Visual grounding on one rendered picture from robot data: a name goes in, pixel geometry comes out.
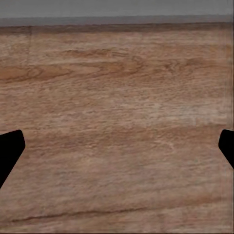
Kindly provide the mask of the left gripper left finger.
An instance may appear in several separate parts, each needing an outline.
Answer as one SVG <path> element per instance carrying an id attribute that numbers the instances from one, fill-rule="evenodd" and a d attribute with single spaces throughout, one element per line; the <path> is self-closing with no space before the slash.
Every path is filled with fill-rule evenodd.
<path id="1" fill-rule="evenodd" d="M 0 135 L 0 188 L 25 149 L 22 130 Z"/>

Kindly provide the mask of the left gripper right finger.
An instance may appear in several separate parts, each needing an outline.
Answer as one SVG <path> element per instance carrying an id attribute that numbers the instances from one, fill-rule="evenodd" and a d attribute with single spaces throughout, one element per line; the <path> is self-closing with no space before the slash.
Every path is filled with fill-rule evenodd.
<path id="1" fill-rule="evenodd" d="M 223 130 L 218 146 L 234 169 L 234 132 Z"/>

